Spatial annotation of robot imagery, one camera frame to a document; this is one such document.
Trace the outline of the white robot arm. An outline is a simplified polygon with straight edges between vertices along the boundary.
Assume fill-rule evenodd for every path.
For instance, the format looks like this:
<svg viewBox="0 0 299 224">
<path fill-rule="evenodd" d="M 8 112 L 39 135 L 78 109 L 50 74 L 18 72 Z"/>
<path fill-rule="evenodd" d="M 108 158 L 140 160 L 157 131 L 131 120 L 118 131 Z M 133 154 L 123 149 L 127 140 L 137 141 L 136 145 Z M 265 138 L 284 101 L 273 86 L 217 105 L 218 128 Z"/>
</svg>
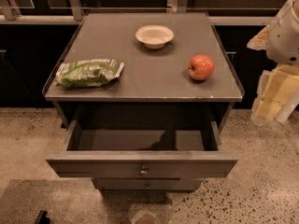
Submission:
<svg viewBox="0 0 299 224">
<path fill-rule="evenodd" d="M 257 126 L 282 123 L 299 104 L 299 0 L 288 0 L 247 47 L 277 63 L 260 76 L 250 118 Z"/>
</svg>

